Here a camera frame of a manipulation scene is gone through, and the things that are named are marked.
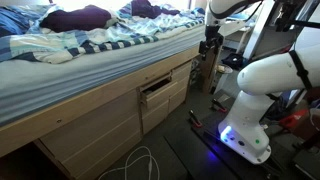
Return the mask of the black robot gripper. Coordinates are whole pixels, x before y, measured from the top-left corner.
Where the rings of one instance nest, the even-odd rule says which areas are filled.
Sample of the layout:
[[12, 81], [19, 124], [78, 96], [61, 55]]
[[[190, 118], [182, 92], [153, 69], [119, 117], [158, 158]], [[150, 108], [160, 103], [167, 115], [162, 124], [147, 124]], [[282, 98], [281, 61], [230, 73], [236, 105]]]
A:
[[199, 45], [199, 54], [201, 55], [203, 61], [206, 60], [207, 52], [211, 48], [214, 48], [214, 52], [217, 53], [218, 49], [222, 46], [224, 37], [218, 32], [219, 29], [219, 26], [207, 25], [205, 27], [206, 39], [201, 41]]

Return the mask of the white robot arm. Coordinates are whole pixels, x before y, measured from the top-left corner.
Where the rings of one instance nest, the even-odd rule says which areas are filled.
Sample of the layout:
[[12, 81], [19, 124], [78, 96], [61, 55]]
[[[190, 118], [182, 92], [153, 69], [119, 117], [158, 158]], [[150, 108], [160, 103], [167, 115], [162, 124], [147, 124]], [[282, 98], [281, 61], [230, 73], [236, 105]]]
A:
[[[205, 37], [199, 53], [245, 25], [225, 19], [261, 0], [207, 0]], [[320, 45], [291, 50], [255, 61], [237, 76], [240, 92], [227, 116], [219, 123], [220, 140], [252, 164], [262, 164], [271, 155], [269, 138], [260, 120], [279, 95], [287, 90], [320, 86]]]

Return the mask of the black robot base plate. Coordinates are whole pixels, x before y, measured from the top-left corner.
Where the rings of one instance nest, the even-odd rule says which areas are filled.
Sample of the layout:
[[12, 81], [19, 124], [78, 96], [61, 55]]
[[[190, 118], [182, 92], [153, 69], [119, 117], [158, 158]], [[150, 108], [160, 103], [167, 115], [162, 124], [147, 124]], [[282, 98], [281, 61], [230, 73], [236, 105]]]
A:
[[315, 146], [306, 149], [293, 137], [288, 137], [288, 144], [272, 140], [270, 158], [253, 165], [220, 139], [218, 124], [224, 117], [224, 113], [213, 112], [201, 120], [202, 127], [192, 130], [239, 180], [320, 180], [319, 149]]

